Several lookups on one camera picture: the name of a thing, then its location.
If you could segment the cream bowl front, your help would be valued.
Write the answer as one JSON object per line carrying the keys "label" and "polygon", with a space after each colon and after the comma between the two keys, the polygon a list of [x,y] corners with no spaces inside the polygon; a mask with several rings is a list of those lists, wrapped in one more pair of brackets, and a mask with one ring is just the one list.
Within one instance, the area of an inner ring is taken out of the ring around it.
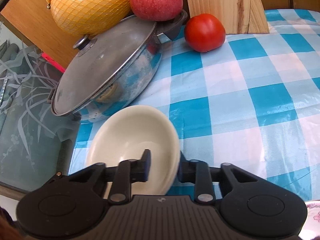
{"label": "cream bowl front", "polygon": [[160,110],[144,105],[118,111],[99,128],[88,150],[85,165],[139,159],[151,152],[148,181],[132,184],[132,194],[165,195],[171,188],[180,162],[180,142],[171,121]]}

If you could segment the deep plate pink flowers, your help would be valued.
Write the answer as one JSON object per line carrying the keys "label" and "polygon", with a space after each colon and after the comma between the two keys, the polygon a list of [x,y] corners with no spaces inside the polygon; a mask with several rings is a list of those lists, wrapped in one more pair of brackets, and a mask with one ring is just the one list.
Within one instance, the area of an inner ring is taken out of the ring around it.
{"label": "deep plate pink flowers", "polygon": [[319,239],[320,235],[320,201],[312,200],[305,202],[308,215],[302,227],[299,237],[301,239]]}

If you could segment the blue white checkered tablecloth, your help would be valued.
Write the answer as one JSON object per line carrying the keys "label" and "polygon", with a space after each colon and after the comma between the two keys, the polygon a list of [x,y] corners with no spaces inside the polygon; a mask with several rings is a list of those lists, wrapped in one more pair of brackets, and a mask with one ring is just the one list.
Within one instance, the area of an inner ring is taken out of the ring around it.
{"label": "blue white checkered tablecloth", "polygon": [[188,159],[229,162],[319,199],[319,12],[268,10],[268,34],[228,35],[208,53],[179,33],[135,100],[174,124]]}

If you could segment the etched glass door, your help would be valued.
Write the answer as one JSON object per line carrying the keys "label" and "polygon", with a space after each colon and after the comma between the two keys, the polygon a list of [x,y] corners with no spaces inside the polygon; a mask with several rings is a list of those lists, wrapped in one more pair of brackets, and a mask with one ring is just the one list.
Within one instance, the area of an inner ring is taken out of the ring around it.
{"label": "etched glass door", "polygon": [[1,19],[1,194],[19,200],[53,174],[67,174],[80,126],[51,111],[62,73]]}

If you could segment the steel pan with lid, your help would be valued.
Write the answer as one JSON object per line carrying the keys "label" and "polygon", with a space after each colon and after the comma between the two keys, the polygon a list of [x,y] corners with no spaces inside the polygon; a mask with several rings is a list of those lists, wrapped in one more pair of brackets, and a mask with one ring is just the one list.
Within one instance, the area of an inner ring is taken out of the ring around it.
{"label": "steel pan with lid", "polygon": [[48,97],[52,113],[96,122],[128,106],[151,82],[163,45],[178,36],[187,16],[182,10],[173,20],[153,22],[131,15],[93,38],[83,36]]}

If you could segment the red box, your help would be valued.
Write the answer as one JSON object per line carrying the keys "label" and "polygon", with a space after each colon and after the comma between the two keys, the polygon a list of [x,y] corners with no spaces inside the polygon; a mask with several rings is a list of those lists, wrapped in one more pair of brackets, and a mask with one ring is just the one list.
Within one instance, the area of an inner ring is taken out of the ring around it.
{"label": "red box", "polygon": [[45,52],[42,52],[41,55],[48,63],[50,63],[52,66],[54,66],[57,70],[59,70],[62,73],[65,72],[65,68],[63,68],[63,66],[61,66],[54,59],[52,59],[48,54],[46,54]]}

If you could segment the red tomato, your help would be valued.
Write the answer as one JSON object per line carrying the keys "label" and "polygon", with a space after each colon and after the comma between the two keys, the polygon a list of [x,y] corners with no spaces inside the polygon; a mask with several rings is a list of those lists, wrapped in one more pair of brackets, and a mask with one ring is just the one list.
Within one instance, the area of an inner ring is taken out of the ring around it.
{"label": "red tomato", "polygon": [[193,50],[206,53],[223,45],[226,31],[222,23],[212,14],[200,14],[186,23],[184,38]]}

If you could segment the yellow pomelo in net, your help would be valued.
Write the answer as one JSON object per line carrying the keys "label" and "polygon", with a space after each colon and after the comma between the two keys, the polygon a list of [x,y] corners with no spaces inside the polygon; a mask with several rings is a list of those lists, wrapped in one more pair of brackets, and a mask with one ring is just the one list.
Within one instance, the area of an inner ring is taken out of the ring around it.
{"label": "yellow pomelo in net", "polygon": [[121,21],[131,10],[130,0],[47,0],[53,20],[64,32],[96,35]]}

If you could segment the red apple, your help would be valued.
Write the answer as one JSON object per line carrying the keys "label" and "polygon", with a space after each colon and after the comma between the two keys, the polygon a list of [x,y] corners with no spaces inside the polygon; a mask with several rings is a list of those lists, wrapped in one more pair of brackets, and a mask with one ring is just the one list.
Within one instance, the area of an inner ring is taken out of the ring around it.
{"label": "red apple", "polygon": [[132,12],[148,21],[168,21],[183,9],[183,0],[130,0]]}

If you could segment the wooden knife block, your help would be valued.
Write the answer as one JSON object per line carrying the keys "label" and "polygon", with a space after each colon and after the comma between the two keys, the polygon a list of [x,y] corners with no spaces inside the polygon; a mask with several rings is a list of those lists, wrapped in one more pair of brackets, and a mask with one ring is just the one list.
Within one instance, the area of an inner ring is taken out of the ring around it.
{"label": "wooden knife block", "polygon": [[214,15],[227,34],[268,34],[261,0],[187,0],[190,16]]}

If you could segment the wooden cabinet panels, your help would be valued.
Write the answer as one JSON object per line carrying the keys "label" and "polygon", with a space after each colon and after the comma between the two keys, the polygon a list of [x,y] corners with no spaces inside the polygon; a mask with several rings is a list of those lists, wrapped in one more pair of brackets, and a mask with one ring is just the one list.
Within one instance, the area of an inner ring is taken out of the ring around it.
{"label": "wooden cabinet panels", "polygon": [[[319,0],[261,0],[264,9],[319,11]],[[46,0],[10,0],[1,11],[3,22],[25,44],[34,44],[63,68],[75,55],[75,36],[63,32],[47,9]]]}

